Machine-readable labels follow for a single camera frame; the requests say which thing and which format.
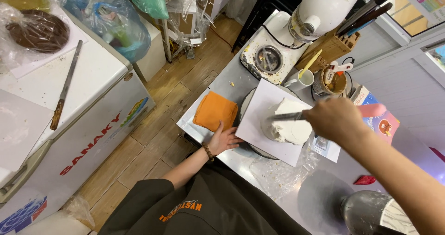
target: stand mixer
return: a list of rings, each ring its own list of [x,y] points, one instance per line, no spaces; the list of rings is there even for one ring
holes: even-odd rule
[[[278,12],[240,55],[256,78],[281,84],[312,41],[337,27],[357,0],[303,0],[292,16]]]

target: wooden bead bracelet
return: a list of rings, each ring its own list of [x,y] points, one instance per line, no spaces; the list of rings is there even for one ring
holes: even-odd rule
[[[212,153],[210,152],[210,150],[209,150],[209,148],[207,147],[207,144],[205,143],[205,142],[203,142],[203,147],[204,147],[204,149],[206,150],[206,152],[207,152],[207,155],[209,156],[209,160],[211,161],[211,162],[213,162],[215,159],[214,159],[214,156],[212,155]]]

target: person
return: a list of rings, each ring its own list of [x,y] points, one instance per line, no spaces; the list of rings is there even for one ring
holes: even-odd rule
[[[350,100],[321,101],[303,114],[375,176],[421,235],[445,234],[445,187],[375,135]],[[215,156],[242,142],[236,127],[222,129],[208,144]],[[208,161],[200,148],[162,178],[137,182],[99,235],[309,234],[259,189]]]

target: hand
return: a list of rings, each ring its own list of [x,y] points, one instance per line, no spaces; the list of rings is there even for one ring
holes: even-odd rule
[[[224,122],[219,121],[218,129],[213,134],[212,139],[209,142],[208,148],[213,156],[219,155],[221,152],[239,147],[238,144],[244,142],[244,140],[235,136],[237,127],[233,127],[223,131]]]
[[[316,134],[344,147],[351,139],[361,139],[372,130],[363,122],[360,111],[346,98],[321,100],[303,116]]]

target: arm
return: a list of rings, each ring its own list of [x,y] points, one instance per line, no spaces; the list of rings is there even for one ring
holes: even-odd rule
[[[233,149],[239,145],[234,143],[243,142],[242,139],[235,136],[236,127],[230,128],[223,132],[224,123],[219,122],[219,127],[209,142],[208,148],[213,156],[219,155],[221,152]],[[184,186],[199,169],[209,160],[209,156],[203,147],[193,153],[186,160],[171,169],[161,178],[169,180],[173,183],[175,189]]]
[[[381,140],[348,99],[304,111],[314,131],[343,147],[392,195],[422,235],[445,234],[445,187]]]

